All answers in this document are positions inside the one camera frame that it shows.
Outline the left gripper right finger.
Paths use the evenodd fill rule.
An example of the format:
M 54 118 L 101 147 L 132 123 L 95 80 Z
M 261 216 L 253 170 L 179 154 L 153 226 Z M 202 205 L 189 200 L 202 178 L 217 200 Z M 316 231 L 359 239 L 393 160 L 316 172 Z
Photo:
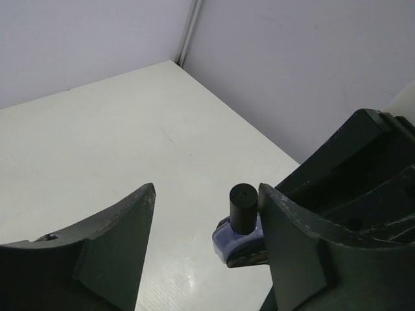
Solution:
M 265 183 L 259 210 L 279 310 L 413 310 L 414 245 L 350 231 Z

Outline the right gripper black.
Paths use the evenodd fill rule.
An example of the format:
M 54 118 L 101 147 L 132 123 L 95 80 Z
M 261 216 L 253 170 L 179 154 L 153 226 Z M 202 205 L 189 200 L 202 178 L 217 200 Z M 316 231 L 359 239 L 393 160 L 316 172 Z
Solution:
M 368 176 L 339 167 L 370 144 Z M 350 231 L 389 242 L 414 242 L 414 127 L 402 116 L 358 109 L 276 186 L 297 205 Z M 269 265 L 267 249 L 235 267 Z

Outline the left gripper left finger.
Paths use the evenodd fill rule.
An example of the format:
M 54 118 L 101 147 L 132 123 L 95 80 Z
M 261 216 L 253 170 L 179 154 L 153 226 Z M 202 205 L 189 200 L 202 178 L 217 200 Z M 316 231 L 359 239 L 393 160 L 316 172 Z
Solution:
M 35 241 L 1 246 L 2 310 L 133 310 L 156 191 L 127 197 Z

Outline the purple nail polish bottle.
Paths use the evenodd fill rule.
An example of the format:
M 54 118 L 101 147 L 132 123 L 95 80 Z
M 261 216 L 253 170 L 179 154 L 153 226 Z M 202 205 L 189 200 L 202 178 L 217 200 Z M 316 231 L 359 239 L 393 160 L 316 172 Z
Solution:
M 257 214 L 255 229 L 248 235 L 236 233 L 230 224 L 230 217 L 222 219 L 212 234 L 213 248 L 219 259 L 229 268 L 235 262 L 252 259 L 265 252 L 263 227 Z

